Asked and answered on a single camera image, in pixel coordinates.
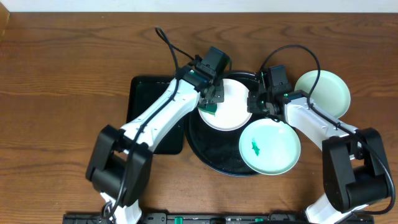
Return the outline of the white plate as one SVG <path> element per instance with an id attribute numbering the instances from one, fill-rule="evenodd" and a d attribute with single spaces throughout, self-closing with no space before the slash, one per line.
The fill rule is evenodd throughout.
<path id="1" fill-rule="evenodd" d="M 232 131 L 242 127 L 251 118 L 247 109 L 249 90 L 239 81 L 224 79 L 224 102 L 217 103 L 214 114 L 199 109 L 204 122 L 219 131 Z"/>

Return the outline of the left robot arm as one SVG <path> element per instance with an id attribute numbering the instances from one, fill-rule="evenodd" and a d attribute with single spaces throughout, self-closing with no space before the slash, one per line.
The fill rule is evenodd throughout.
<path id="1" fill-rule="evenodd" d="M 105 200 L 100 223 L 137 223 L 138 199 L 150 177 L 156 147 L 167 133 L 201 101 L 213 97 L 225 72 L 206 74 L 185 66 L 164 93 L 136 119 L 116 129 L 105 126 L 96 139 L 86 178 Z"/>

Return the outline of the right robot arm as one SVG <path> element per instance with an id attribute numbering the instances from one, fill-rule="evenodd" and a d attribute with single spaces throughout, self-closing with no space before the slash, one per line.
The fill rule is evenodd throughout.
<path id="1" fill-rule="evenodd" d="M 322 110 L 302 90 L 250 92 L 248 111 L 301 131 L 322 150 L 325 193 L 305 210 L 309 223 L 342 223 L 354 215 L 392 210 L 396 190 L 381 135 L 358 129 Z"/>

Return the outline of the green sponge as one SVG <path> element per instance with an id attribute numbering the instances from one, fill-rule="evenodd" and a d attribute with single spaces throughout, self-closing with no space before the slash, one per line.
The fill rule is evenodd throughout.
<path id="1" fill-rule="evenodd" d="M 203 113 L 208 113 L 214 116 L 217 110 L 217 104 L 209 103 L 204 105 L 198 105 L 198 109 Z"/>

